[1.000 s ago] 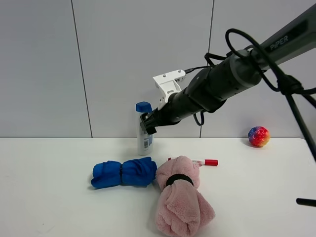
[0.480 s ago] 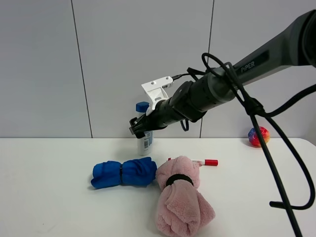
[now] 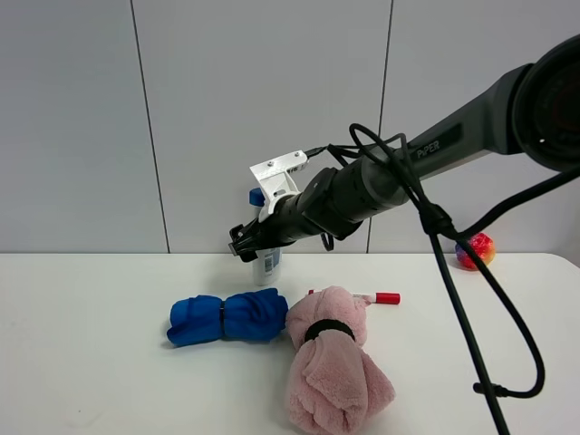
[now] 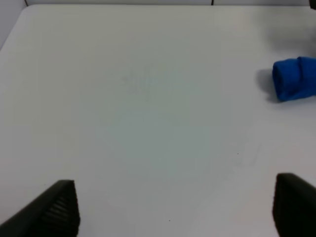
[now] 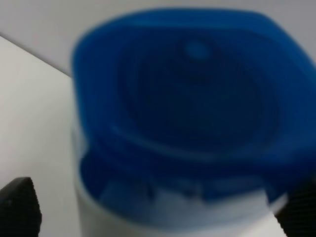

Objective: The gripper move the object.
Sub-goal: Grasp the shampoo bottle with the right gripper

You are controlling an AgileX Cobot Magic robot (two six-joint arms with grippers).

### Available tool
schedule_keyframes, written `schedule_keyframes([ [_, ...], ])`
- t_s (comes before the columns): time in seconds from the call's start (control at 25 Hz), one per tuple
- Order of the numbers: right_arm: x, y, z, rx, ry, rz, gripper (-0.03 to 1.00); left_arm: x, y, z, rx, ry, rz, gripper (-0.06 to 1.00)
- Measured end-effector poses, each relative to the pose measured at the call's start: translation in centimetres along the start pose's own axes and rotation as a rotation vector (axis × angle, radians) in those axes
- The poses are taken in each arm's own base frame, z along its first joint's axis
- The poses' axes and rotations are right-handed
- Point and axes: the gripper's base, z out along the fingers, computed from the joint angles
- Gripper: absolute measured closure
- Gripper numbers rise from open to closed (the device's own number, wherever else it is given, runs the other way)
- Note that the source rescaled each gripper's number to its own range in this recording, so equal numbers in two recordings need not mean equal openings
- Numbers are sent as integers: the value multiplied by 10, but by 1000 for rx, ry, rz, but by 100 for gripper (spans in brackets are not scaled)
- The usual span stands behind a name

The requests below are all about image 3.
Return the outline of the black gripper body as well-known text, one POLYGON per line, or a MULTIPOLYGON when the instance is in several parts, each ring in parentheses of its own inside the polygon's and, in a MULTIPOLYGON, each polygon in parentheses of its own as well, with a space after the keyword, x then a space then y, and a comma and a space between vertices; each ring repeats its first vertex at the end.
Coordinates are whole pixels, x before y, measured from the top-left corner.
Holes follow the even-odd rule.
POLYGON ((301 193, 281 198, 272 215, 263 221, 255 218, 246 226, 244 249, 285 247, 304 238, 319 236, 324 231, 312 216, 322 202, 318 194, 301 193))

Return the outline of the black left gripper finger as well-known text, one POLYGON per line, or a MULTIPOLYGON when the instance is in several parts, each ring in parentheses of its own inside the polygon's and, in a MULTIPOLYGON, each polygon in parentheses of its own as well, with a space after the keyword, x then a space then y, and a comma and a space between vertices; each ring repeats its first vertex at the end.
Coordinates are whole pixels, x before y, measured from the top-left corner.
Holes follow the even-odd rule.
POLYGON ((232 255, 239 257, 242 262, 252 262, 256 260, 256 252, 254 250, 239 248, 235 244, 229 244, 228 247, 232 255))

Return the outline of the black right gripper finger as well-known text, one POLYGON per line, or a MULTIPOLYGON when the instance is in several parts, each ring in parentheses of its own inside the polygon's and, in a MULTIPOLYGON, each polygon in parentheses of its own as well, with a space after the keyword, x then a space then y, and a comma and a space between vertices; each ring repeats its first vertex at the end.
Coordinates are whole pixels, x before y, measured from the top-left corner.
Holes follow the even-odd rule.
POLYGON ((250 222, 246 225, 239 224, 229 230, 229 235, 233 243, 249 243, 258 236, 258 224, 250 222))

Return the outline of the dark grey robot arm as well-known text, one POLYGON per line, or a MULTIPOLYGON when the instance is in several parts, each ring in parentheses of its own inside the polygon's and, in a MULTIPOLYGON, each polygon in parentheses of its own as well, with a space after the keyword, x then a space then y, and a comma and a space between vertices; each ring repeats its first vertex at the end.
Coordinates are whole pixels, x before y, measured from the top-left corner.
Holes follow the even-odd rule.
POLYGON ((572 37, 537 63, 504 74, 489 89, 411 141, 394 149, 373 138, 342 169, 324 169, 301 193, 275 193, 263 217, 230 231, 230 249, 245 262, 258 251, 318 235, 342 240, 362 222, 408 200, 427 230, 468 238, 508 210, 579 175, 579 40, 572 37), (546 182, 493 207, 463 231, 421 193, 419 180, 485 152, 524 153, 555 172, 546 182))

